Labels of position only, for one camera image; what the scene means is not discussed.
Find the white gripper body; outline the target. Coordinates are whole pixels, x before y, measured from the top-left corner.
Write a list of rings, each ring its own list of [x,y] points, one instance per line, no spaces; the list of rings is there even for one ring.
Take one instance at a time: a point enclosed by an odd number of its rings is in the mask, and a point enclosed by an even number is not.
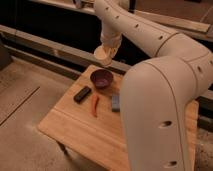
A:
[[[118,48],[121,45],[122,36],[120,34],[107,34],[105,32],[101,33],[101,46],[105,49]]]

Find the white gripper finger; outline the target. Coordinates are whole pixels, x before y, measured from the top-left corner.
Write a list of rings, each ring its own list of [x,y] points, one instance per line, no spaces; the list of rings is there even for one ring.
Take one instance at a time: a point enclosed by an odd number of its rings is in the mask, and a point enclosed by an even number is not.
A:
[[[113,59],[118,52],[118,48],[110,48],[110,58]]]

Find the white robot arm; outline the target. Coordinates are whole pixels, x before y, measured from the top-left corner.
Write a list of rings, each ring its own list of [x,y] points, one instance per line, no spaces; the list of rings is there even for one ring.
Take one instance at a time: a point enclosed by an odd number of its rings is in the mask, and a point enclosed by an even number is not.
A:
[[[95,58],[111,63],[121,38],[150,56],[131,67],[120,111],[131,171],[192,171],[185,109],[213,84],[213,52],[178,32],[127,12],[123,0],[95,0],[102,21]]]

